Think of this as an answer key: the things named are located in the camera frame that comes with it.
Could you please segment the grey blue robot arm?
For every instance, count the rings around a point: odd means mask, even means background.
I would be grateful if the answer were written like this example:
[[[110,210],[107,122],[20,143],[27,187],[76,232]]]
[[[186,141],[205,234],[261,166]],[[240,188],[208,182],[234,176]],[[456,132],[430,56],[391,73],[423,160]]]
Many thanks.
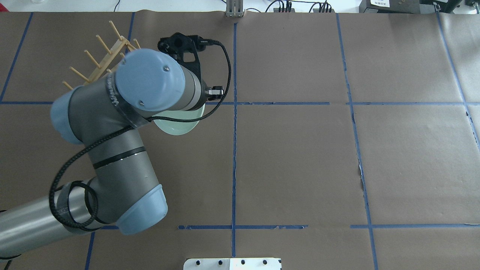
[[[116,225],[142,232],[168,212],[139,128],[165,111],[194,111],[206,102],[197,60],[141,48],[117,70],[58,98],[55,130],[84,145],[61,166],[45,197],[1,213],[1,260]]]

